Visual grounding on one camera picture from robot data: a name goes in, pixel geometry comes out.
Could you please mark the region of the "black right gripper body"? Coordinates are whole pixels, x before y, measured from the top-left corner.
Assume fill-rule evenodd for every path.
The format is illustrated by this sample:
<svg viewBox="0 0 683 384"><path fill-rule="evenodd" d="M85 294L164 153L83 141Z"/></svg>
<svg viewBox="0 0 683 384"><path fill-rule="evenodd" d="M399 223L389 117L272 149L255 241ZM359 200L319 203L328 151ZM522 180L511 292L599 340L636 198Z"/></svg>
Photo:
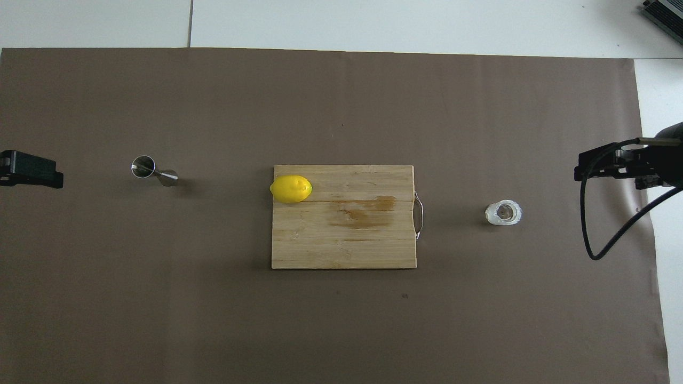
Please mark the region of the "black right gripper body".
<svg viewBox="0 0 683 384"><path fill-rule="evenodd" d="M640 160L651 168L644 177L636 177L635 189L656 186L682 187L682 123L665 128L653 138L639 138L646 145L640 152Z"/></svg>

